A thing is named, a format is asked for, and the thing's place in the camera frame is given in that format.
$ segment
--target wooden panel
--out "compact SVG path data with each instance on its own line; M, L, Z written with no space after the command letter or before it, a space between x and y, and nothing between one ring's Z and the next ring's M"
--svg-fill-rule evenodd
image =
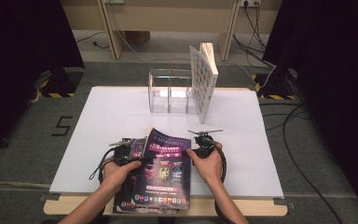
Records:
M107 7L115 30L226 33L233 0L126 0Z
M61 0L72 30L104 30L97 0Z

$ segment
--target person's right hand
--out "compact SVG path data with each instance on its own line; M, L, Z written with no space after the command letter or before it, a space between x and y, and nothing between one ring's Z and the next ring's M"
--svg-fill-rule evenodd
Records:
M223 148L222 144L215 142L216 145L220 148ZM199 172L200 177L207 183L213 183L214 181L220 181L222 174L222 159L220 154L215 149L208 158L201 159L197 154L188 149L188 156L193 160L196 165L197 171Z

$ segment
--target power outlet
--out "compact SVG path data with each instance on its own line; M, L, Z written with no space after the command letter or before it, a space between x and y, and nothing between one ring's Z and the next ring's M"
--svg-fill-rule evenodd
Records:
M240 7L244 7L243 3L245 1L248 1L248 7L257 7L257 4L260 7L260 4L261 4L261 0L241 0Z

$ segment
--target hand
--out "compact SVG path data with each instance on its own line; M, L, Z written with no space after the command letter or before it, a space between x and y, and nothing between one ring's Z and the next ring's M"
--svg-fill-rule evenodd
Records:
M100 188L108 188L115 194L120 190L127 174L141 165L140 161L133 161L123 166L117 166L110 161L103 167L103 183Z
M215 142L216 145L220 148L223 148L222 144ZM191 150L187 150L188 156L193 160L196 165L197 171L201 178L207 183L210 184L214 181L220 181L222 174L222 159L220 154L215 149L209 157L201 159L197 154Z

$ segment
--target magazine cover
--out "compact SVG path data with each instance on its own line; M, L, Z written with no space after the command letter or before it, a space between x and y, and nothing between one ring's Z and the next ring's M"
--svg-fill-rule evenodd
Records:
M213 46L201 45L200 51L190 46L192 93L200 122L204 123L212 100L218 72L213 56Z
M145 138L134 139L131 143L131 158L142 157L145 149ZM127 175L121 190L115 195L115 212L136 212L135 206L131 206L131 196L136 181L136 172Z
M190 139L151 129L144 157L155 159L143 163L135 178L128 177L125 184L130 182L130 185L123 186L122 192L115 196L116 211L167 214L189 209L191 159L182 156L188 148L191 148Z

